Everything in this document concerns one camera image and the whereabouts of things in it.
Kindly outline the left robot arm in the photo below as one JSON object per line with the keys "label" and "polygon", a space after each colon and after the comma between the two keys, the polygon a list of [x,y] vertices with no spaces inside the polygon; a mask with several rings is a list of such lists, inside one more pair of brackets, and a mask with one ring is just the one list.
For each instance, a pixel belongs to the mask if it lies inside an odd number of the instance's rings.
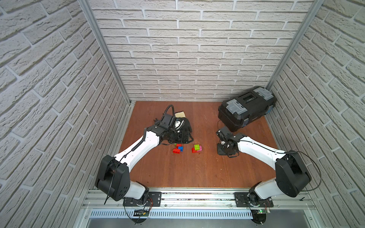
{"label": "left robot arm", "polygon": [[186,117],[163,114],[160,120],[144,130],[143,136],[124,151],[115,156],[106,155],[102,158],[96,177],[95,187],[119,201],[132,198],[139,205],[144,205],[148,199],[148,187],[131,181],[130,172],[134,166],[152,149],[168,144],[189,144],[194,139],[191,136],[192,127]]}

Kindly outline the green lego brick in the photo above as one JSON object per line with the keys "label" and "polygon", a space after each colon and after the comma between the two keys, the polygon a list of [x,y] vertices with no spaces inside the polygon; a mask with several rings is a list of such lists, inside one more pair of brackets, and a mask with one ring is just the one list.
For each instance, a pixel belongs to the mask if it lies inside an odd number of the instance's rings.
{"label": "green lego brick", "polygon": [[200,145],[199,145],[199,144],[195,144],[195,145],[194,145],[194,149],[195,149],[196,151],[199,151],[199,150],[200,150]]}

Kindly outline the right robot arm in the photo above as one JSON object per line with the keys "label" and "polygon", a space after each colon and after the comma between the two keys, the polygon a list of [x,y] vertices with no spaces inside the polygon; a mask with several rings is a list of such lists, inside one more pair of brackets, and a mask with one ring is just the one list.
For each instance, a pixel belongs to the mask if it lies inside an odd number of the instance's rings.
{"label": "right robot arm", "polygon": [[277,195],[294,198],[312,180],[299,152],[274,149],[243,134],[234,135],[227,127],[219,129],[216,134],[220,140],[217,144],[219,155],[248,154],[275,171],[275,178],[260,182],[249,190],[246,199],[253,205]]}

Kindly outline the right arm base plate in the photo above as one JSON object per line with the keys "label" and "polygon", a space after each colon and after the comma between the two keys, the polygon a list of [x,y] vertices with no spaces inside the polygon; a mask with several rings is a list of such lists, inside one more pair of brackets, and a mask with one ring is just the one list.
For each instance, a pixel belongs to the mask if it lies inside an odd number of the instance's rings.
{"label": "right arm base plate", "polygon": [[272,208],[274,207],[273,201],[271,198],[261,199],[255,193],[249,192],[235,192],[234,199],[236,203],[236,207],[264,207],[264,208]]}

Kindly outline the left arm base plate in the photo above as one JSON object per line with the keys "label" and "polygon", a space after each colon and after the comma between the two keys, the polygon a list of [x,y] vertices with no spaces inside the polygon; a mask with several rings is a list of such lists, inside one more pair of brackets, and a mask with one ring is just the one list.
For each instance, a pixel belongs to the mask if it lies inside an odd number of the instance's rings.
{"label": "left arm base plate", "polygon": [[125,207],[159,207],[161,205],[162,192],[149,192],[140,199],[124,198]]}

